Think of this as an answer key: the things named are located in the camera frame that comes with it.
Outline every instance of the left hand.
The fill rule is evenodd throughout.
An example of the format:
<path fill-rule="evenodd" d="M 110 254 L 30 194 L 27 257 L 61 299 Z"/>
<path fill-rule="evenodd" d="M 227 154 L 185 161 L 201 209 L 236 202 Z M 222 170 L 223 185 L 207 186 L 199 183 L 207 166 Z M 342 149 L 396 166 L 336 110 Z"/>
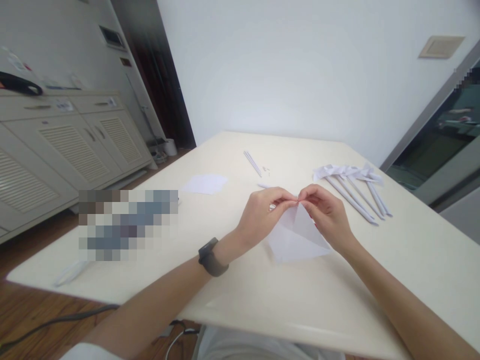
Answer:
<path fill-rule="evenodd" d="M 239 258 L 270 234 L 284 212 L 297 204 L 297 197 L 281 187 L 252 192 L 238 226 L 213 248 L 217 260 L 226 265 Z"/>

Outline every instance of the white shirt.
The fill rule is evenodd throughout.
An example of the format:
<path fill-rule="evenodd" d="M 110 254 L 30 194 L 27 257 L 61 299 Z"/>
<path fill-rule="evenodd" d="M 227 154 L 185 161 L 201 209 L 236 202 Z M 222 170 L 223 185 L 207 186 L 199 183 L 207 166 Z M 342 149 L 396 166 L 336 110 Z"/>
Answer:
<path fill-rule="evenodd" d="M 61 360 L 84 359 L 123 360 L 100 346 L 85 342 L 75 345 L 61 358 Z M 198 348 L 197 360 L 221 359 L 345 360 L 345 355 L 274 337 L 206 326 Z"/>

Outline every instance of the square paper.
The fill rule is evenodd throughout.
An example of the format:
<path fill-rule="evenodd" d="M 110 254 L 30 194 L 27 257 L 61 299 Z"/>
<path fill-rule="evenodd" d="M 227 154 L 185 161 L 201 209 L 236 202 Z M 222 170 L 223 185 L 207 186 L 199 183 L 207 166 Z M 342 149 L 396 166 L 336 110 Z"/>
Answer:
<path fill-rule="evenodd" d="M 189 193 L 213 195 L 222 191 L 228 180 L 227 177 L 216 174 L 195 175 L 181 190 Z"/>

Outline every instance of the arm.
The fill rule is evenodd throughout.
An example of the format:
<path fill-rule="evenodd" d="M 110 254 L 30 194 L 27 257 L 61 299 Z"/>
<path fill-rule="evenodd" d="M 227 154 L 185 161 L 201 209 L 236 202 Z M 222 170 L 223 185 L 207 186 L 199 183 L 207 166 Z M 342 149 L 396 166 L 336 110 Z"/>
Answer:
<path fill-rule="evenodd" d="M 373 294 L 415 360 L 480 359 L 480 354 L 366 251 L 350 230 L 343 202 L 319 185 L 298 200 L 319 231 Z"/>
<path fill-rule="evenodd" d="M 277 207 L 270 211 L 270 204 Z M 295 205 L 297 198 L 279 187 L 254 192 L 238 226 L 213 248 L 216 259 L 227 265 L 246 253 L 272 231 L 285 210 Z M 211 278 L 195 256 L 128 300 L 83 342 L 132 359 L 162 333 Z"/>

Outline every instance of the forearm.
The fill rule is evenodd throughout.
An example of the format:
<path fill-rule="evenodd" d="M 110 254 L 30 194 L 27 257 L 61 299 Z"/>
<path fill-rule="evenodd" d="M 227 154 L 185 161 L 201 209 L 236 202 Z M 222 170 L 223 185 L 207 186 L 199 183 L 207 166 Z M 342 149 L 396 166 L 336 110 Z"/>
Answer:
<path fill-rule="evenodd" d="M 480 355 L 359 243 L 341 252 L 384 310 L 416 360 L 480 359 Z"/>
<path fill-rule="evenodd" d="M 132 359 L 162 333 L 211 278 L 196 256 L 128 300 L 83 342 Z"/>

